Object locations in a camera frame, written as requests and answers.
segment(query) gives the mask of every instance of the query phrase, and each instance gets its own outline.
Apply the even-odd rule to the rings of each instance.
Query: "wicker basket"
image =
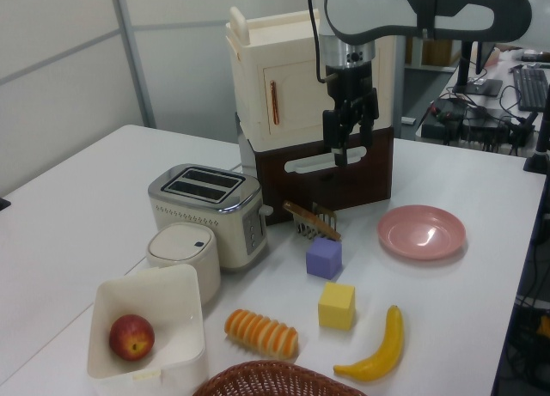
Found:
[[[274,360],[245,362],[214,376],[194,396],[366,396],[311,370]]]

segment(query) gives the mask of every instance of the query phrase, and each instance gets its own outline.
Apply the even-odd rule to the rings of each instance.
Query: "orange toy food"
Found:
[[[238,309],[225,321],[227,335],[252,349],[277,359],[293,357],[298,348],[298,332],[261,314]]]

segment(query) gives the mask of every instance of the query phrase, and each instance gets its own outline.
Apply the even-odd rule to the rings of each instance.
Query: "red apple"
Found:
[[[153,326],[137,314],[125,314],[111,326],[109,346],[124,360],[135,361],[145,357],[154,343]]]

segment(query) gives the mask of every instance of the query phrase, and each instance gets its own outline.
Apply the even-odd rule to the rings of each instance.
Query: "white wall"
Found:
[[[0,197],[142,125],[113,0],[0,0]]]
[[[229,8],[246,18],[307,9],[307,0],[121,0],[157,128],[236,143],[225,44]]]
[[[307,0],[0,0],[0,197],[126,124],[236,142],[234,5]]]

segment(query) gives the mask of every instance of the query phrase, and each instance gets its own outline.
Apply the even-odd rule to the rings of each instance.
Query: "cream cabinet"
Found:
[[[246,20],[236,8],[230,14],[226,39],[237,115],[254,151],[322,140],[322,112],[334,104],[315,75],[308,11],[254,20]],[[395,43],[395,37],[376,42],[373,83],[380,118],[375,130],[392,124]]]

